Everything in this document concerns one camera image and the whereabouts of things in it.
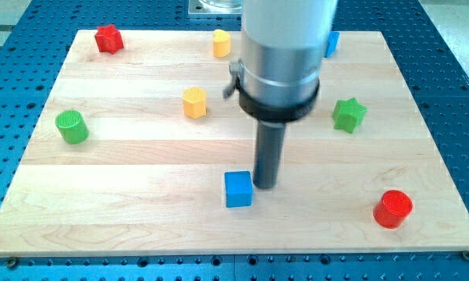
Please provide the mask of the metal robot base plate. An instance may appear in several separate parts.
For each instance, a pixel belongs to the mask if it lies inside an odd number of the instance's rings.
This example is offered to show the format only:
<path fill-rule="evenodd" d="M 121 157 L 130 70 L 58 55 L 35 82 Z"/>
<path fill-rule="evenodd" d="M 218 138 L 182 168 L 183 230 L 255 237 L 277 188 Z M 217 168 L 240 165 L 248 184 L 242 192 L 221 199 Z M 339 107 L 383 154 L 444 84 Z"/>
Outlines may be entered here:
<path fill-rule="evenodd" d="M 213 16 L 239 16 L 242 10 L 241 0 L 189 0 L 190 17 L 207 18 Z"/>

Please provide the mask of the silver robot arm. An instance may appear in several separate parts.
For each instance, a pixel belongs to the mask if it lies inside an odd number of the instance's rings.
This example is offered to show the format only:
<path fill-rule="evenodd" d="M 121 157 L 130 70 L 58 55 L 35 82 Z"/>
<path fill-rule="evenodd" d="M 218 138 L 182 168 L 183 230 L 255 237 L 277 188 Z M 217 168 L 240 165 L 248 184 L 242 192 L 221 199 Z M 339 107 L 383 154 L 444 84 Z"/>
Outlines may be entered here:
<path fill-rule="evenodd" d="M 240 57 L 222 95 L 240 94 L 255 119 L 287 123 L 306 116 L 319 89 L 319 73 L 337 0 L 244 0 Z"/>

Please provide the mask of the blue block behind arm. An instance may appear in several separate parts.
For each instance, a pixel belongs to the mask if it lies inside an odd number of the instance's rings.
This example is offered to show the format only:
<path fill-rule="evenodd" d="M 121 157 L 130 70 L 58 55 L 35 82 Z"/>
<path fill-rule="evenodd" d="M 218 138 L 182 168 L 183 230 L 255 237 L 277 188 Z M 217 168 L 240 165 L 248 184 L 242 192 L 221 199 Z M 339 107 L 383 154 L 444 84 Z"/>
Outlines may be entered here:
<path fill-rule="evenodd" d="M 327 43 L 325 55 L 324 55 L 325 58 L 330 57 L 336 50 L 336 46 L 338 45 L 338 41 L 339 41 L 339 36 L 340 36 L 340 32 L 338 31 L 331 31 L 329 33 L 328 43 Z"/>

